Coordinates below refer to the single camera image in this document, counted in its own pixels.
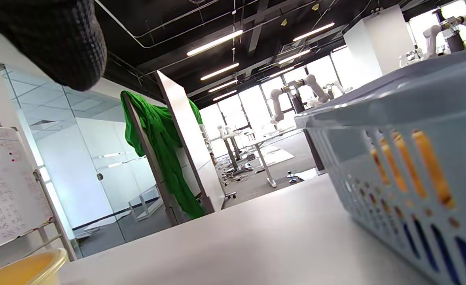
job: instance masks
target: robotic arm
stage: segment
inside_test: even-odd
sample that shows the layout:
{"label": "robotic arm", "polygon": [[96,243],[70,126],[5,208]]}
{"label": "robotic arm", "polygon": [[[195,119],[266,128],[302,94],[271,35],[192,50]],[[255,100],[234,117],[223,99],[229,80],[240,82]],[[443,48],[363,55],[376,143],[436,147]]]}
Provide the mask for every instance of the robotic arm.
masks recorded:
{"label": "robotic arm", "polygon": [[454,36],[459,35],[458,25],[464,25],[466,27],[466,14],[465,16],[458,18],[448,18],[439,25],[434,25],[423,32],[423,35],[426,38],[426,46],[428,47],[428,58],[437,57],[437,34],[441,31],[452,30]]}
{"label": "robotic arm", "polygon": [[[274,112],[273,116],[271,117],[272,124],[276,124],[284,119],[284,113],[282,112],[280,108],[280,101],[278,100],[278,97],[284,93],[291,92],[292,86],[294,88],[300,88],[304,85],[311,87],[314,94],[318,97],[319,103],[324,103],[328,101],[329,99],[331,99],[330,95],[325,93],[323,88],[319,86],[319,84],[316,81],[316,77],[312,74],[307,76],[307,78],[305,79],[298,80],[298,81],[292,81],[280,89],[273,89],[270,93],[270,98],[273,100],[273,112]],[[338,84],[337,87],[339,87],[342,93],[344,92],[340,84]]]}

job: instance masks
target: plastic basket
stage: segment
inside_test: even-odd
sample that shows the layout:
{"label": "plastic basket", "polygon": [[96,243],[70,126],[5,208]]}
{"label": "plastic basket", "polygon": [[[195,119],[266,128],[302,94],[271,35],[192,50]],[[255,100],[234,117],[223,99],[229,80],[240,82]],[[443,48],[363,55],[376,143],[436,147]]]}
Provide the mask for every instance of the plastic basket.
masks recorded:
{"label": "plastic basket", "polygon": [[59,285],[57,271],[67,257],[64,249],[56,249],[23,258],[0,269],[0,285]]}
{"label": "plastic basket", "polygon": [[344,208],[443,285],[466,285],[466,51],[295,117]]}

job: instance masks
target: white pillar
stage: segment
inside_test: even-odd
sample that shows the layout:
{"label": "white pillar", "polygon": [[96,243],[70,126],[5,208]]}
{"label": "white pillar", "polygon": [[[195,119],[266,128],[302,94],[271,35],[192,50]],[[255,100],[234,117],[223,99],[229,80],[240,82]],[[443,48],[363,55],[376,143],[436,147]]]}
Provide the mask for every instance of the white pillar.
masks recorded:
{"label": "white pillar", "polygon": [[344,35],[358,75],[368,83],[399,68],[399,57],[414,49],[399,6],[360,20]]}

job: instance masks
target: black glove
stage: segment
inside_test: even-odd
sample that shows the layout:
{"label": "black glove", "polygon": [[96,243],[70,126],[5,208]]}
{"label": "black glove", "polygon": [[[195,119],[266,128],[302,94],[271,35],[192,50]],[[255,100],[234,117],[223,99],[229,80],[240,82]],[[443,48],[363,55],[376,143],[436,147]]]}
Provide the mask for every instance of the black glove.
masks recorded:
{"label": "black glove", "polygon": [[0,33],[61,85],[85,91],[104,73],[93,0],[0,0]]}

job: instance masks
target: light blue basket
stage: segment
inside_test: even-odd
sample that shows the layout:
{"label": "light blue basket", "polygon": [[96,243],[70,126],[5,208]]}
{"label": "light blue basket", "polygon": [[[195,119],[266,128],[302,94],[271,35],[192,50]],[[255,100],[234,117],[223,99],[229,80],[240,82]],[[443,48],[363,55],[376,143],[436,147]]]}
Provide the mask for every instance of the light blue basket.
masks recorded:
{"label": "light blue basket", "polygon": [[[466,51],[396,70],[295,121],[309,131],[343,206],[358,222],[438,284],[466,285]],[[431,143],[454,207],[436,193],[413,139],[416,130]],[[425,197],[415,191],[414,175]]]}

